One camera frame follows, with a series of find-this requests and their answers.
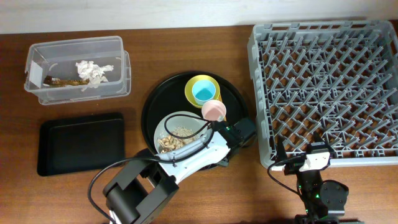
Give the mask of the yellow plastic bowl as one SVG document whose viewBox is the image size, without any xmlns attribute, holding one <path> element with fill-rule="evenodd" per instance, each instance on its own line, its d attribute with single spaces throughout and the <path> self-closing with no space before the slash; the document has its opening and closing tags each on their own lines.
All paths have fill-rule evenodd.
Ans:
<svg viewBox="0 0 398 224">
<path fill-rule="evenodd" d="M 202 105 L 199 105 L 195 101 L 194 95 L 192 93 L 192 88 L 193 88 L 194 84 L 200 80 L 208 80 L 208 81 L 212 82 L 212 84 L 214 84 L 215 88 L 216 88 L 215 96 L 213 97 L 213 99 L 222 101 L 220 86 L 219 86 L 218 82 L 211 76 L 201 74 L 201 75 L 196 75 L 196 76 L 192 77 L 191 79 L 189 79 L 189 81 L 185 85 L 185 97 L 189 101 L 189 103 L 191 103 L 196 108 L 202 108 Z"/>
</svg>

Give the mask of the food scraps and rice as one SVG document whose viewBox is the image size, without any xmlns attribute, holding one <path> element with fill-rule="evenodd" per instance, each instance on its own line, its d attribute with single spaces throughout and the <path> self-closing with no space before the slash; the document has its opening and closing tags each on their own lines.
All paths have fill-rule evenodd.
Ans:
<svg viewBox="0 0 398 224">
<path fill-rule="evenodd" d="M 172 134 L 176 136 L 187 137 L 191 136 L 193 134 L 193 131 L 191 129 L 187 129 L 180 126 L 176 127 L 172 131 Z M 162 134 L 156 140 L 156 143 L 158 144 L 158 152 L 166 153 L 174 151 L 195 141 L 197 138 L 198 138 L 197 135 L 186 139 L 175 138 L 172 135 L 169 135 L 165 131 L 163 131 Z"/>
</svg>

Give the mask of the light blue plastic cup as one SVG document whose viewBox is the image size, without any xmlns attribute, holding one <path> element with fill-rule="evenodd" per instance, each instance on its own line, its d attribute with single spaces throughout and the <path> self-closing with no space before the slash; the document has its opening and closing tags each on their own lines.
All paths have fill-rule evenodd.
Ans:
<svg viewBox="0 0 398 224">
<path fill-rule="evenodd" d="M 203 105 L 212 100 L 216 93 L 215 85 L 209 80 L 199 80 L 192 87 L 192 94 L 198 105 Z"/>
</svg>

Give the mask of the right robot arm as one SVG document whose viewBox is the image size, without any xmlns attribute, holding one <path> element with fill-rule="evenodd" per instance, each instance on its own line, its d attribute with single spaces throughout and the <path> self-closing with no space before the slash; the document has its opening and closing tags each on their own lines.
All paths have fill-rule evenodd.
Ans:
<svg viewBox="0 0 398 224">
<path fill-rule="evenodd" d="M 332 147 L 317 133 L 314 142 L 305 152 L 288 157 L 284 140 L 278 137 L 277 159 L 272 166 L 281 166 L 284 175 L 295 175 L 296 189 L 273 179 L 277 184 L 297 194 L 304 204 L 306 214 L 296 215 L 295 223 L 339 223 L 345 215 L 349 188 L 335 180 L 323 180 L 321 171 L 330 166 Z"/>
</svg>

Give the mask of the pink plastic cup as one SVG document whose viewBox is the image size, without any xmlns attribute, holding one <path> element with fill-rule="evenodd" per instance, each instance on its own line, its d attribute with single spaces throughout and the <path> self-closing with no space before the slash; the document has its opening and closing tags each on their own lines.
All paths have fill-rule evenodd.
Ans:
<svg viewBox="0 0 398 224">
<path fill-rule="evenodd" d="M 210 100 L 202 106 L 201 114 L 206 120 L 221 122 L 226 116 L 226 107 L 221 101 Z"/>
</svg>

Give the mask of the grey round plate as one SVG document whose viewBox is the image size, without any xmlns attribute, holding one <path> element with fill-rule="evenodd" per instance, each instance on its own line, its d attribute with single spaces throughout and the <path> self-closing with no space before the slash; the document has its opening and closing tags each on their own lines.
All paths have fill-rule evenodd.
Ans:
<svg viewBox="0 0 398 224">
<path fill-rule="evenodd" d="M 167 121 L 167 129 L 172 132 L 176 127 L 184 127 L 187 129 L 191 129 L 193 133 L 197 132 L 202 126 L 205 125 L 205 121 L 200 119 L 200 116 L 188 111 L 178 111 L 171 113 L 164 117 L 159 124 L 157 125 L 154 133 L 154 146 L 155 150 L 158 152 L 158 144 L 156 143 L 157 138 L 165 131 L 168 132 L 164 128 L 165 120 L 175 114 L 180 114 L 181 116 L 176 116 Z M 197 134 L 198 138 L 206 132 L 206 128 L 204 128 L 200 133 Z"/>
</svg>

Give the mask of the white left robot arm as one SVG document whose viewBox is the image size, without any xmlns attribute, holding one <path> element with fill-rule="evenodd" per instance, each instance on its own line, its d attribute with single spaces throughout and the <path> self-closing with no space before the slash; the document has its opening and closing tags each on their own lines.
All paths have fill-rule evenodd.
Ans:
<svg viewBox="0 0 398 224">
<path fill-rule="evenodd" d="M 179 190 L 179 183 L 208 166 L 227 166 L 256 134 L 243 118 L 230 126 L 215 123 L 180 149 L 153 155 L 145 149 L 125 163 L 103 189 L 111 223 L 151 223 Z"/>
</svg>

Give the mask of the white tissue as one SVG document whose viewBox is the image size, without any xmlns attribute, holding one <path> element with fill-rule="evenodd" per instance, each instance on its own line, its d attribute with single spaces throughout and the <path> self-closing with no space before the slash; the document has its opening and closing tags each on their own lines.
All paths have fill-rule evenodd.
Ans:
<svg viewBox="0 0 398 224">
<path fill-rule="evenodd" d="M 97 88 L 100 83 L 108 82 L 105 77 L 106 72 L 112 72 L 114 70 L 113 65 L 105 65 L 100 67 L 93 61 L 82 60 L 75 64 L 78 72 L 78 76 L 81 80 L 89 80 L 89 85 L 94 85 Z"/>
</svg>

